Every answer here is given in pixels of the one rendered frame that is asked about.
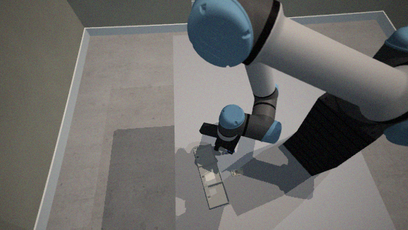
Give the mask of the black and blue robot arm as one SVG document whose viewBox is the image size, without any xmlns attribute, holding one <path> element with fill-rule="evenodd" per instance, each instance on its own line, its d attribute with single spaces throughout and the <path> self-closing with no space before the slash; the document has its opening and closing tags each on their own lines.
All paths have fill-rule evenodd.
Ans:
<svg viewBox="0 0 408 230">
<path fill-rule="evenodd" d="M 337 96 L 350 117 L 380 124 L 388 141 L 408 146 L 408 26 L 397 29 L 371 58 L 285 17 L 276 0 L 195 0 L 187 33 L 208 63 L 245 64 L 254 95 L 252 114 L 227 105 L 219 124 L 204 122 L 201 134 L 276 143 L 281 123 L 275 120 L 274 68 Z"/>
</svg>

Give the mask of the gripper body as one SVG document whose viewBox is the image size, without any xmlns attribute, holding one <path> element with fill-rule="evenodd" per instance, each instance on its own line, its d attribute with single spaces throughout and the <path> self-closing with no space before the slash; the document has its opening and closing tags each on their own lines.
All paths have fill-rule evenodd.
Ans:
<svg viewBox="0 0 408 230">
<path fill-rule="evenodd" d="M 226 150 L 228 150 L 227 152 L 232 155 L 240 137 L 241 137 L 240 135 L 237 135 L 237 137 L 232 141 L 224 141 L 219 137 L 216 139 L 215 145 L 217 145 L 218 147 L 221 146 L 225 148 Z"/>
</svg>

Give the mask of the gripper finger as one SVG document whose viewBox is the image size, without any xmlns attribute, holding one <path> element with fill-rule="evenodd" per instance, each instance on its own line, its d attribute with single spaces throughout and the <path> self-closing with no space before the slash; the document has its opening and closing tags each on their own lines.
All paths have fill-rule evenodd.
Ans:
<svg viewBox="0 0 408 230">
<path fill-rule="evenodd" d="M 223 147 L 221 147 L 221 146 L 218 147 L 217 145 L 215 145 L 214 150 L 215 150 L 215 151 L 223 151 L 223 152 L 225 152 L 225 153 L 228 153 L 227 150 L 225 150 L 225 148 L 223 148 Z"/>
</svg>

